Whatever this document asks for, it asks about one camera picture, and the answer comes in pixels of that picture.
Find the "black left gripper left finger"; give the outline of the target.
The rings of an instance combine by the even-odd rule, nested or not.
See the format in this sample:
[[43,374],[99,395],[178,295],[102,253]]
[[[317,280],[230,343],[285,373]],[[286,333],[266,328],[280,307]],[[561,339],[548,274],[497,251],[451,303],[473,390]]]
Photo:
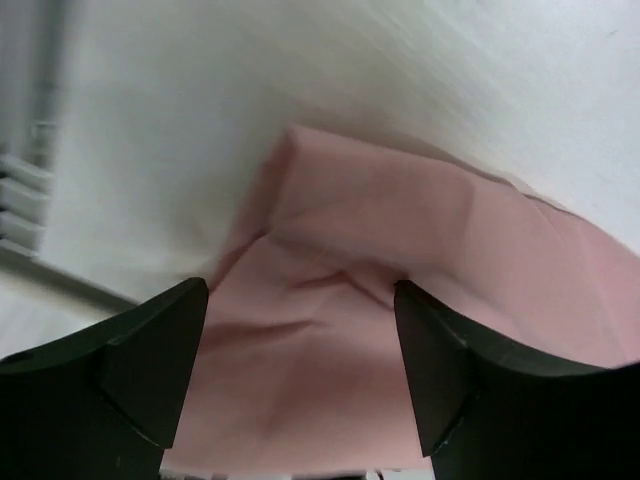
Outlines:
[[173,445],[208,288],[189,278],[1,361],[4,479],[157,479]]

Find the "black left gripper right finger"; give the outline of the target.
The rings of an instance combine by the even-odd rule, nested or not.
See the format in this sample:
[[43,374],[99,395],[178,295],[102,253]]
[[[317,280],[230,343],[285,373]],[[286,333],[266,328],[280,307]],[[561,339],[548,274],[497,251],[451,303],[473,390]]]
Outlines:
[[422,453],[439,479],[635,479],[639,367],[519,343],[409,281],[394,312]]

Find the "pink trousers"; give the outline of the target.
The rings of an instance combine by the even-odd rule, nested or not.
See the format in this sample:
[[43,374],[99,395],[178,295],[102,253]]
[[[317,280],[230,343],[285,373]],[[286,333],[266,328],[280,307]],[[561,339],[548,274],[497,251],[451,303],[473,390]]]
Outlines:
[[454,164],[293,128],[227,240],[164,460],[630,479],[638,410],[634,253]]

